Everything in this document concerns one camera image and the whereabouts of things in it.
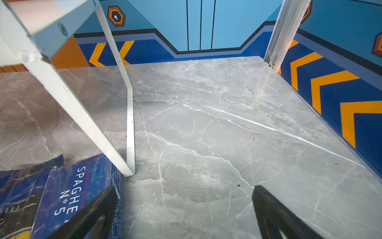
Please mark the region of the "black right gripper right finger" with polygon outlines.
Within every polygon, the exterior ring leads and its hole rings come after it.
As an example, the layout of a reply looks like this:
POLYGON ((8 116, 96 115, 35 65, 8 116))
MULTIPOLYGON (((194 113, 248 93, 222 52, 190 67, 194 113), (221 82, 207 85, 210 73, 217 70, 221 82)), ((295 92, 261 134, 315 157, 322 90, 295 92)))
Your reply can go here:
POLYGON ((262 185, 255 186, 252 201, 262 238, 322 238, 262 185))

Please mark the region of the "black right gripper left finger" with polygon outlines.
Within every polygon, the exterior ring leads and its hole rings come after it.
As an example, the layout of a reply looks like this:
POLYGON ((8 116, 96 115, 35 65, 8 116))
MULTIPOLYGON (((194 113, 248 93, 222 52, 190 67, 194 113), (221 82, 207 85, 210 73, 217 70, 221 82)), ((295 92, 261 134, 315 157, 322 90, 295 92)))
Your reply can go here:
POLYGON ((66 222, 49 239, 107 239, 118 203, 114 186, 109 186, 66 222))

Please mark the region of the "dark blue Barilla spaghetti box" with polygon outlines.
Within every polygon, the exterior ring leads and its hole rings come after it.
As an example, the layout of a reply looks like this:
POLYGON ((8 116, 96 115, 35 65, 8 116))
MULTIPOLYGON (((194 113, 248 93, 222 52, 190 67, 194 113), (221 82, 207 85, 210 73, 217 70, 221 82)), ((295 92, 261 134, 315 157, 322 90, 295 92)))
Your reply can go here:
POLYGON ((109 186, 120 195, 121 180, 122 174, 104 154, 53 168, 30 237, 48 238, 109 186))

